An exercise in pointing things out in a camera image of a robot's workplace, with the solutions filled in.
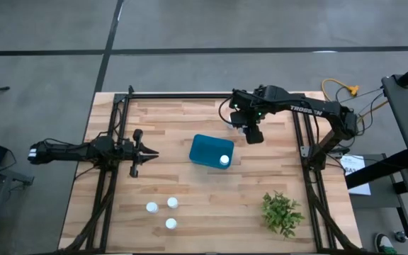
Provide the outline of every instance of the white cap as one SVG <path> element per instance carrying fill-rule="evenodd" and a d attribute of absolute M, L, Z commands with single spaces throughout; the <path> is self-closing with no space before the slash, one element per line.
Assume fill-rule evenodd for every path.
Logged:
<path fill-rule="evenodd" d="M 177 198 L 168 198 L 168 206 L 170 208 L 177 208 L 179 206 L 179 203 L 177 202 Z"/>
<path fill-rule="evenodd" d="M 223 156 L 220 157 L 220 164 L 226 166 L 227 164 L 229 164 L 229 162 L 230 162 L 229 160 L 230 160 L 230 158 L 228 156 L 223 155 Z"/>
<path fill-rule="evenodd" d="M 159 206 L 154 202 L 148 202 L 146 205 L 146 210 L 149 213 L 157 213 L 159 211 Z"/>
<path fill-rule="evenodd" d="M 166 220 L 166 227 L 169 228 L 170 230 L 175 229 L 177 226 L 177 221 L 173 218 L 169 218 Z"/>

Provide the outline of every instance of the shoe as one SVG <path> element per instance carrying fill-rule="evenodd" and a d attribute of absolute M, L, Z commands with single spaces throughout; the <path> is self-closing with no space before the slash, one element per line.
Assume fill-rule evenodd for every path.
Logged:
<path fill-rule="evenodd" d="M 374 239 L 374 246 L 377 252 L 383 252 L 385 254 L 397 254 L 395 248 L 390 242 L 390 239 L 384 234 L 377 234 Z"/>

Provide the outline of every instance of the leaf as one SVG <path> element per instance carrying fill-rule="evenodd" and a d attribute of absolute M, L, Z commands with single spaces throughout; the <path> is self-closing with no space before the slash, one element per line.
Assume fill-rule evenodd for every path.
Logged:
<path fill-rule="evenodd" d="M 285 238 L 295 236 L 292 230 L 305 219 L 300 212 L 294 212 L 295 207 L 299 205 L 297 201 L 286 198 L 283 193 L 274 191 L 273 197 L 266 193 L 263 196 L 261 209 L 267 228 L 275 233 L 278 233 L 277 229 L 279 229 L 280 234 Z"/>

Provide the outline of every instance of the butcher block tabletop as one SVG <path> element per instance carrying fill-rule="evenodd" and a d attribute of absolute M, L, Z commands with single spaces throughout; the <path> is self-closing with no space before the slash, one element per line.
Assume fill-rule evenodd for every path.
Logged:
<path fill-rule="evenodd" d="M 304 93 L 324 100 L 322 92 Z M 113 97 L 114 93 L 96 94 L 86 130 L 87 142 L 108 129 Z M 144 145 L 157 150 L 159 158 L 139 166 L 138 178 L 129 176 L 131 161 L 120 165 L 106 252 L 316 252 L 292 113 L 285 110 L 267 115 L 259 125 L 264 142 L 248 145 L 244 135 L 221 121 L 217 111 L 221 102 L 222 99 L 130 100 L 125 137 L 131 139 L 135 129 L 142 129 Z M 230 111 L 227 104 L 223 106 L 223 116 L 227 117 Z M 318 122 L 322 138 L 330 126 L 324 118 L 318 118 Z M 188 154 L 196 134 L 233 141 L 231 167 L 222 170 L 191 163 Z M 303 137 L 307 137 L 304 128 Z M 90 163 L 80 163 L 76 174 L 90 167 Z M 360 247 L 343 171 L 327 166 L 322 175 L 331 216 Z M 97 180 L 98 169 L 94 169 L 74 182 L 60 248 L 70 244 L 91 217 Z M 274 191 L 301 204 L 297 210 L 305 220 L 295 229 L 295 237 L 285 239 L 268 231 L 264 224 L 262 197 Z M 166 205 L 172 196 L 178 199 L 177 209 Z M 146 211 L 148 202 L 159 205 L 157 214 Z M 165 227 L 170 217 L 176 219 L 176 229 Z M 96 246 L 102 219 L 97 226 Z M 319 226 L 327 247 L 321 218 Z"/>

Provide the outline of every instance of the blue container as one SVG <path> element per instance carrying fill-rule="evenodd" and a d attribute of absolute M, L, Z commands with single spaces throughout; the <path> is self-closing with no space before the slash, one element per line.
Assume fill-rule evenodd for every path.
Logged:
<path fill-rule="evenodd" d="M 227 169 L 231 165 L 234 142 L 207 135 L 195 135 L 191 145 L 190 160 L 195 164 Z M 228 164 L 221 164 L 221 156 L 229 157 Z"/>

